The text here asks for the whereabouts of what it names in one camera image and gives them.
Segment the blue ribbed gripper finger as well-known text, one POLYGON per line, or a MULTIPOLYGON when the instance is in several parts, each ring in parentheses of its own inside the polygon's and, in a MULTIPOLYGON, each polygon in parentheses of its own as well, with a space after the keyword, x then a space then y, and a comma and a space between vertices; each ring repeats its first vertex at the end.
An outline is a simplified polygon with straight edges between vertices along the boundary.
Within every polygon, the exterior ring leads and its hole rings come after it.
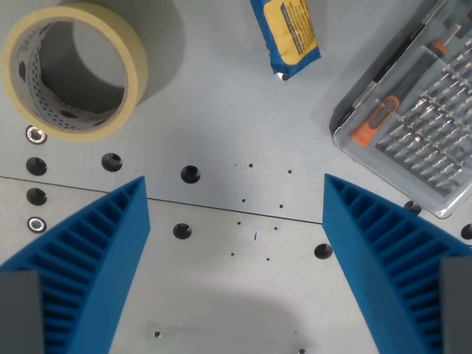
POLYGON ((442 353, 440 263, 471 247, 344 179, 324 177, 322 227, 380 353, 442 353))
POLYGON ((144 177, 115 189, 1 264, 41 284, 46 353, 107 353, 150 233, 144 177))

